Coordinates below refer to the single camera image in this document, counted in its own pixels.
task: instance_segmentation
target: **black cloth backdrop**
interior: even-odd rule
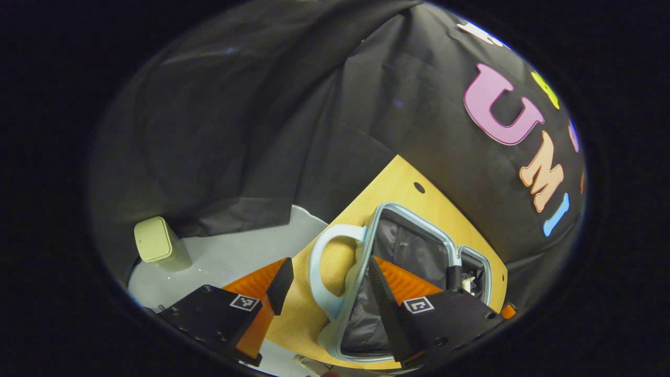
[[[92,231],[112,273],[126,283],[141,220],[207,236],[287,223],[296,204],[330,222],[400,154],[506,263],[507,299],[532,304],[577,236],[583,151],[535,68],[457,23],[419,1],[253,1],[170,44],[119,93],[91,149]],[[492,107],[501,123],[521,97],[545,118],[520,144],[494,141],[466,112],[480,62],[515,87]],[[538,213],[519,169],[543,130],[565,178]],[[545,237],[562,193],[569,211]]]

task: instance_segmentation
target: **beige container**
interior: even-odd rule
[[[163,217],[152,217],[135,226],[135,243],[144,262],[175,272],[189,268],[191,258],[184,242]]]

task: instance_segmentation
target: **wooden board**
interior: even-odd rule
[[[425,193],[419,192],[414,182],[418,182]],[[387,201],[403,205],[438,226],[452,238],[457,247],[470,246],[485,255],[491,264],[494,278],[490,306],[500,311],[507,290],[507,269],[503,261],[465,216],[400,156],[396,156],[328,227],[334,224],[362,226],[375,209]],[[330,356],[316,343],[316,337],[328,323],[328,318],[317,306],[310,290],[308,265],[315,240],[293,258],[293,284],[281,315],[275,317],[268,330],[267,339],[326,364],[376,370],[400,368],[400,363],[393,360],[365,364],[344,362]],[[340,295],[344,290],[344,275],[354,264],[354,247],[353,241],[348,244],[335,239],[324,249],[321,275],[326,288],[334,294]]]

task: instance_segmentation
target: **orange letter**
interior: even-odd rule
[[[521,177],[523,184],[527,187],[530,187],[531,184],[533,185],[531,194],[535,194],[541,190],[539,194],[535,195],[535,199],[533,200],[537,212],[542,212],[542,210],[544,210],[544,206],[553,195],[553,192],[556,191],[558,185],[563,182],[563,166],[558,164],[551,169],[552,161],[553,142],[551,141],[549,134],[546,131],[542,131],[542,146],[540,147],[540,150],[537,151],[531,164],[521,168],[519,171],[519,176]],[[533,177],[535,177],[536,174],[537,177],[533,184]]]

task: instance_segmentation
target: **hole in board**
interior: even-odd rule
[[[421,194],[425,193],[425,188],[423,188],[423,186],[421,186],[421,184],[418,182],[414,182],[414,187],[416,187]]]

